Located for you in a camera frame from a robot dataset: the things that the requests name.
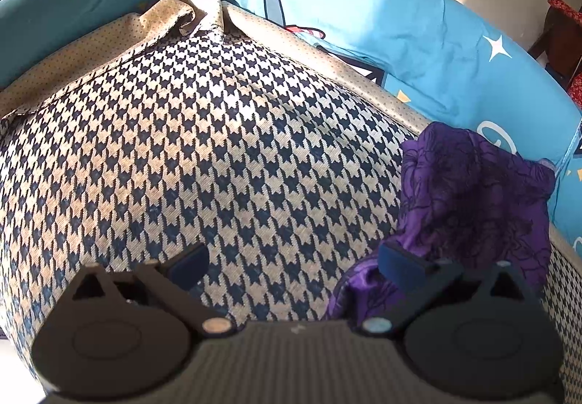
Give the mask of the purple floral jacket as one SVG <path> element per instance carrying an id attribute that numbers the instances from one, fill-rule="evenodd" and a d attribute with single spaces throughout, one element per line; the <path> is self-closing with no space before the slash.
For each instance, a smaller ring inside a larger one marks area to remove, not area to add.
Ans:
<path id="1" fill-rule="evenodd" d="M 467 270 L 506 260 L 540 293 L 550 265 L 547 202 L 554 186 L 546 161 L 513 155 L 471 130 L 431 123 L 402 144 L 395 232 L 342 276 L 326 317 L 360 324 L 403 299 L 398 281 L 406 272 L 384 255 L 393 245 L 428 262 L 449 259 Z"/>

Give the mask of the houndstooth mattress cover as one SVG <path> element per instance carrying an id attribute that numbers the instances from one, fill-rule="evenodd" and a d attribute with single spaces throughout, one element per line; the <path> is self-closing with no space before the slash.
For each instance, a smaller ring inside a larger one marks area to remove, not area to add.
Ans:
<path id="1" fill-rule="evenodd" d="M 162 0 L 68 44 L 1 95 L 4 330 L 32 343 L 84 266 L 131 271 L 196 243 L 190 295 L 234 334 L 137 397 L 49 403 L 577 403 L 581 261 L 550 223 L 536 294 L 563 345 L 561 399 L 466 399 L 395 342 L 328 319 L 335 286 L 396 230 L 402 144 L 433 122 L 266 20 Z"/>

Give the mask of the blue printed bed bumper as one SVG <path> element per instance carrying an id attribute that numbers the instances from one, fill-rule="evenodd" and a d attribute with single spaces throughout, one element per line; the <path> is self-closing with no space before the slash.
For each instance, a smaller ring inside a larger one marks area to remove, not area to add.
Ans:
<path id="1" fill-rule="evenodd" d="M 337 55 L 427 119 L 557 171 L 550 218 L 581 246 L 581 113 L 500 29 L 455 0 L 231 0 Z"/>

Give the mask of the red floral cloth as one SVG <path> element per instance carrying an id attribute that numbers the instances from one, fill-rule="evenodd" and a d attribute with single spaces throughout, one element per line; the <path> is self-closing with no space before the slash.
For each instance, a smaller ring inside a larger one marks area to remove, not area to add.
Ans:
<path id="1" fill-rule="evenodd" d="M 564 0 L 549 0 L 550 46 L 547 57 L 560 84 L 581 107 L 581 10 Z"/>

